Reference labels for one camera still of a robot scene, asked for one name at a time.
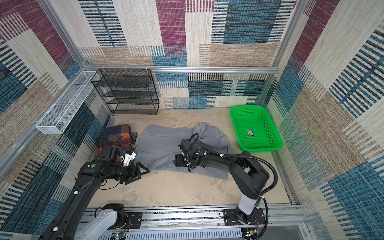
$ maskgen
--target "mesh shelf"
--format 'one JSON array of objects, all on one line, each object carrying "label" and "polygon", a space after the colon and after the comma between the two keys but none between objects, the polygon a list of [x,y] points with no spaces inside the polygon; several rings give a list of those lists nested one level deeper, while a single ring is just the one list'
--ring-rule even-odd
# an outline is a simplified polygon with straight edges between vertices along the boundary
[{"label": "mesh shelf", "polygon": [[157,114],[159,97],[152,73],[142,69],[99,69],[92,80],[114,114]]},{"label": "mesh shelf", "polygon": [[91,79],[93,81],[99,79],[95,71],[84,71],[79,74],[43,116],[36,128],[44,134],[62,134],[92,90]]}]

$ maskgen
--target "red wire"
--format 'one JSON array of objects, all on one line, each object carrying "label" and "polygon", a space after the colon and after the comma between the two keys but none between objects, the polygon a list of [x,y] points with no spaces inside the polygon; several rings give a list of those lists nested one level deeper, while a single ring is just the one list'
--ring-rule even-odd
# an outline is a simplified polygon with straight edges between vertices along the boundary
[{"label": "red wire", "polygon": [[128,222],[128,221],[129,221],[129,225],[125,227],[124,232],[122,232],[123,235],[125,234],[125,230],[127,230],[128,227],[129,227],[129,228],[128,228],[128,232],[129,232],[129,230],[131,229],[131,220],[128,219],[127,222]]},{"label": "red wire", "polygon": [[257,230],[257,228],[259,227],[259,221],[257,220],[256,216],[254,216],[254,218],[255,218],[255,220],[257,222],[257,227],[256,227],[256,230]]}]

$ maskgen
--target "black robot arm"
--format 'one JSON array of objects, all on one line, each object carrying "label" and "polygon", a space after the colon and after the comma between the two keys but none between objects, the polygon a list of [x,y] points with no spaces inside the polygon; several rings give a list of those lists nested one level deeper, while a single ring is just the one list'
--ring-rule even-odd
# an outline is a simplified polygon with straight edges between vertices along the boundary
[{"label": "black robot arm", "polygon": [[[268,207],[264,199],[264,194],[276,186],[278,180],[277,171],[269,162],[254,157],[249,152],[222,154],[204,147],[198,149],[194,146],[198,137],[198,134],[194,134],[190,139],[184,139],[179,144],[182,154],[175,156],[175,166],[188,167],[189,171],[200,166],[214,167],[229,172],[242,192],[241,200],[236,209],[237,216],[234,217],[242,224],[249,224],[253,221],[253,218],[256,218],[255,213],[260,211],[258,205],[261,199],[263,199],[266,211],[264,228],[260,235],[256,235],[256,238],[253,238],[254,235],[250,237],[255,240],[259,239],[265,232],[268,224]],[[269,179],[269,174],[259,162],[265,164],[273,173],[273,182],[265,189],[263,188]],[[255,233],[257,233],[257,231],[250,231],[245,233],[244,236],[249,237]]]},{"label": "black robot arm", "polygon": [[[64,202],[55,219],[41,234],[40,240],[73,240],[80,219],[95,192],[106,179],[114,179],[120,184],[139,180],[149,169],[133,161],[128,166],[116,162],[120,154],[113,147],[104,147],[99,158],[86,162],[78,172],[75,185]],[[126,223],[126,215],[122,204],[107,204],[102,208],[117,212],[117,221],[114,227],[121,227]]]}]

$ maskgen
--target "gray cloth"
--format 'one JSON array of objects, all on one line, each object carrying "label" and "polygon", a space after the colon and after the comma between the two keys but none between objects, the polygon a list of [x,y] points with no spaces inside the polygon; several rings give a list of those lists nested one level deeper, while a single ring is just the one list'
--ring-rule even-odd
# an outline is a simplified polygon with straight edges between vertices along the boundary
[{"label": "gray cloth", "polygon": [[[135,148],[135,162],[141,162],[149,170],[170,170],[175,172],[188,172],[187,167],[175,167],[176,154],[181,154],[178,147],[183,139],[190,138],[198,133],[197,148],[207,147],[217,152],[233,154],[229,147],[229,140],[217,127],[200,123],[196,128],[173,128],[151,124],[140,136],[140,141]],[[192,172],[210,177],[227,179],[227,173],[212,167],[197,167]]]}]

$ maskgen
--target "patterned wall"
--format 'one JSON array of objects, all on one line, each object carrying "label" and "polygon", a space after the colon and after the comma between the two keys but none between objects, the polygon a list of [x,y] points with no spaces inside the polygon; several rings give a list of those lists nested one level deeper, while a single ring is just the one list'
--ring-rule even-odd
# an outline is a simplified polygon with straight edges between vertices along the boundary
[{"label": "patterned wall", "polygon": [[93,89],[62,135],[39,133],[0,183],[2,239],[37,239],[46,229],[109,117]]},{"label": "patterned wall", "polygon": [[[52,0],[91,65],[272,66],[295,0]],[[160,108],[255,104],[256,74],[158,73]]]},{"label": "patterned wall", "polygon": [[267,107],[318,239],[384,239],[384,1],[310,0]]},{"label": "patterned wall", "polygon": [[79,66],[36,0],[0,5],[1,156]]}]

